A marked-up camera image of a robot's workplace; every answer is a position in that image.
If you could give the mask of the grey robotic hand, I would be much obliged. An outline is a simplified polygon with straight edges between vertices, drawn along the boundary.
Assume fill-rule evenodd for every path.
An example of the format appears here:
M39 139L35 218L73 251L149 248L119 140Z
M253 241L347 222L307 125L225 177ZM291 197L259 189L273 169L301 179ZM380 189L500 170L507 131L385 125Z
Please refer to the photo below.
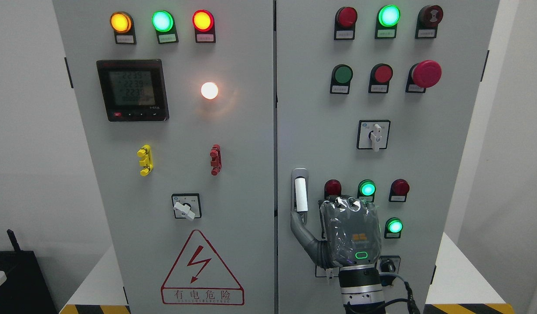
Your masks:
M325 240L318 240L291 212L290 228L316 266L374 267L381 255L380 225L372 201L331 195L319 203Z

